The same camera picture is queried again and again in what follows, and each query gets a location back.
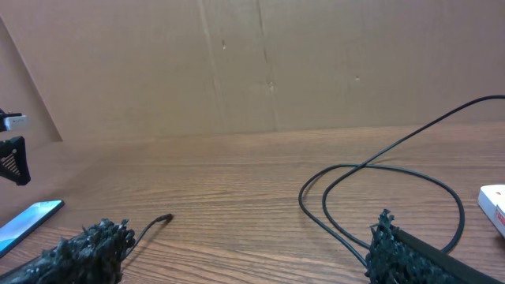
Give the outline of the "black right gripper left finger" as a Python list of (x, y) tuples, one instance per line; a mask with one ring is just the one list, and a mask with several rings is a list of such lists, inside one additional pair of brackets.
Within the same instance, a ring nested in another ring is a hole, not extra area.
[(109, 219), (62, 238), (40, 256), (1, 275), (2, 284), (116, 284), (122, 280), (122, 261), (135, 243), (127, 220)]

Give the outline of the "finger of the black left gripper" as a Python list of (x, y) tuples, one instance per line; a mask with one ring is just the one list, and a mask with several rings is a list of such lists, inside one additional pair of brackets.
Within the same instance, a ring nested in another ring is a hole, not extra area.
[(0, 174), (16, 185), (27, 185), (31, 181), (26, 159), (25, 139), (22, 136), (1, 141)]

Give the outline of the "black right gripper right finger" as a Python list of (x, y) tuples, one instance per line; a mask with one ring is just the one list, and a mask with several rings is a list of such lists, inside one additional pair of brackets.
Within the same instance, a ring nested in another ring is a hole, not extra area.
[(371, 283), (501, 283), (394, 226), (393, 220), (385, 209), (371, 226), (372, 243), (365, 257), (365, 276)]

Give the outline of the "white power strip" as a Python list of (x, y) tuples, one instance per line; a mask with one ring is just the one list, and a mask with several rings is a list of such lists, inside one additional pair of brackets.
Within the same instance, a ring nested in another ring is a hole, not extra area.
[(504, 237), (504, 185), (481, 186), (477, 203)]

